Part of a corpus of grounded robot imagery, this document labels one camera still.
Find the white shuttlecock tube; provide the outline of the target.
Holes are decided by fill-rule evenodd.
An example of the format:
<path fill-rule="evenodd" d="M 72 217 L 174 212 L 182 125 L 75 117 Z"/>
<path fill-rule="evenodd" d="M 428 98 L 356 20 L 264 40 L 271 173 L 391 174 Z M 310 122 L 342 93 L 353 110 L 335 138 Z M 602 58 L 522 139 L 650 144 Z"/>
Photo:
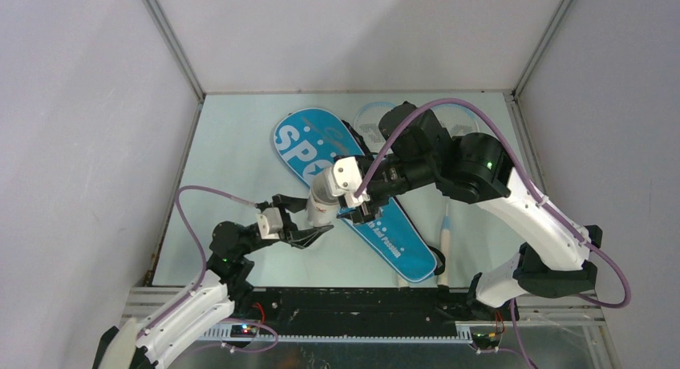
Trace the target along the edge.
<path fill-rule="evenodd" d="M 312 180 L 306 203 L 307 221 L 312 227 L 330 225 L 338 215 L 338 198 L 330 193 L 328 179 L 332 167 L 324 168 Z"/>

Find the blue racket cover bag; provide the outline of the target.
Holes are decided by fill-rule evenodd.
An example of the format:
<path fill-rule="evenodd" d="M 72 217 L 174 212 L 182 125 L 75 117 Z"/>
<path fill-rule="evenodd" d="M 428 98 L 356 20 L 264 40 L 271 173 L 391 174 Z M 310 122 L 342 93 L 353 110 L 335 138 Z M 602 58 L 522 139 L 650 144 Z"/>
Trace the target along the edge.
<path fill-rule="evenodd" d="M 311 225 L 339 219 L 406 282 L 422 282 L 441 270 L 441 260 L 395 199 L 375 208 L 368 193 L 354 195 L 363 176 L 358 162 L 373 157 L 345 120 L 322 108 L 304 108 L 275 126 L 273 146 L 310 189 Z"/>

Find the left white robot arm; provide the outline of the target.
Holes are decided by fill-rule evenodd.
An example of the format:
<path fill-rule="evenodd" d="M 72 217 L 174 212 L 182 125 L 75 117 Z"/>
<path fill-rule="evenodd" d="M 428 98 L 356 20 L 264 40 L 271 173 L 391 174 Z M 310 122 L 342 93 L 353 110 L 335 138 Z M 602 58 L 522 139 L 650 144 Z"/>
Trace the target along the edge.
<path fill-rule="evenodd" d="M 256 221 L 216 225 L 202 256 L 199 274 L 145 319 L 129 319 L 100 338 L 95 368 L 167 368 L 213 325 L 244 318 L 253 308 L 247 282 L 253 262 L 247 255 L 277 242 L 304 249 L 331 230 L 340 204 L 315 195 L 307 198 L 277 194 L 256 204 Z"/>

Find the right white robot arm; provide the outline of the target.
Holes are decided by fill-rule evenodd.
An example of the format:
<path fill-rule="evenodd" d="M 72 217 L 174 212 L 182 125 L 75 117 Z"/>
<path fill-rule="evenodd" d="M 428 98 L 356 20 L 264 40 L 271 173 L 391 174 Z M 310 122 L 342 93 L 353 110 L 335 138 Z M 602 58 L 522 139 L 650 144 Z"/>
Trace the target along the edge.
<path fill-rule="evenodd" d="M 342 215 L 367 223 L 392 197 L 434 185 L 445 197 L 501 219 L 523 244 L 504 265 L 474 277 L 466 307 L 477 319 L 524 294 L 563 298 L 592 290 L 598 270 L 590 256 L 600 249 L 600 229 L 577 225 L 552 205 L 496 125 L 453 136 L 435 114 L 444 104 L 392 108 L 378 124 L 384 139 L 378 153 L 334 162 L 327 184 Z"/>

